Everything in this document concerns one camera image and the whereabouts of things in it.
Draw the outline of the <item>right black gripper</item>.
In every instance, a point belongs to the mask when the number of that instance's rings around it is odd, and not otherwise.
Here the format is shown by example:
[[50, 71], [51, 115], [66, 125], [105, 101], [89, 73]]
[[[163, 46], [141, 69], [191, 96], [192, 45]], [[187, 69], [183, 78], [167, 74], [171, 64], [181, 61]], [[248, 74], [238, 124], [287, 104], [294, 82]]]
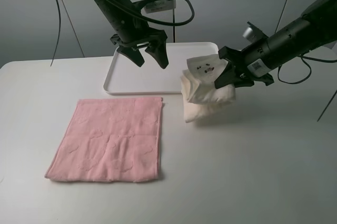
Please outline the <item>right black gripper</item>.
[[228, 62], [224, 71], [214, 81], [216, 89], [220, 89], [227, 85], [233, 85], [235, 88], [252, 87], [255, 82], [263, 82], [266, 86], [274, 83], [273, 77], [267, 73], [262, 77], [254, 76], [244, 63], [244, 57], [241, 52], [224, 46], [218, 51], [220, 59]]

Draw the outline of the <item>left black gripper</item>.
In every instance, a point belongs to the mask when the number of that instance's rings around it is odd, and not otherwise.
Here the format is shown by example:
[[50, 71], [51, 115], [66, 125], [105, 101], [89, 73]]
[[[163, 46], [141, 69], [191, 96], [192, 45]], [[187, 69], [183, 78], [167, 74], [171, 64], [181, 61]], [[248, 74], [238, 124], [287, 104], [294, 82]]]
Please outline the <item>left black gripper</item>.
[[165, 69], [169, 65], [166, 40], [167, 35], [164, 30], [147, 28], [137, 30], [137, 33], [123, 32], [127, 35], [122, 38], [122, 35], [115, 34], [110, 38], [114, 45], [118, 45], [118, 53], [124, 55], [131, 60], [135, 65], [141, 67], [144, 64], [144, 58], [140, 53], [141, 45], [145, 46], [145, 52], [151, 55], [158, 65]]

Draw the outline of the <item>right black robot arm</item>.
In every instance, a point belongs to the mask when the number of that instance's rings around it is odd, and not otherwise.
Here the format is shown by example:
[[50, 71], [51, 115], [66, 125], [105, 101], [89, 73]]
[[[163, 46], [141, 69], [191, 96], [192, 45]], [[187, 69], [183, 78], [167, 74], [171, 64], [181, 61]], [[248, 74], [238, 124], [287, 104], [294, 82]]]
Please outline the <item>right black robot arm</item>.
[[299, 18], [270, 37], [252, 23], [243, 36], [250, 42], [244, 49], [224, 46], [219, 50], [219, 58], [228, 64], [215, 80], [215, 88], [251, 87], [255, 82], [268, 86], [274, 82], [270, 71], [336, 41], [336, 0], [315, 1]]

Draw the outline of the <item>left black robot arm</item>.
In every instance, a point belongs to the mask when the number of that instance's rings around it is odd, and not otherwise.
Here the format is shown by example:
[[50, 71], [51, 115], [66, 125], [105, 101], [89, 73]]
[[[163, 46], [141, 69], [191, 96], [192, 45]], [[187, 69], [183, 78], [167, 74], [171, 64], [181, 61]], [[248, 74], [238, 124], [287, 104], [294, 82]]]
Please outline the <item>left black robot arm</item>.
[[150, 54], [162, 69], [168, 66], [165, 31], [151, 28], [149, 20], [141, 14], [141, 8], [149, 0], [135, 3], [131, 0], [94, 0], [94, 2], [115, 30], [110, 40], [118, 46], [118, 53], [141, 67], [145, 60], [140, 50], [145, 48], [146, 53]]

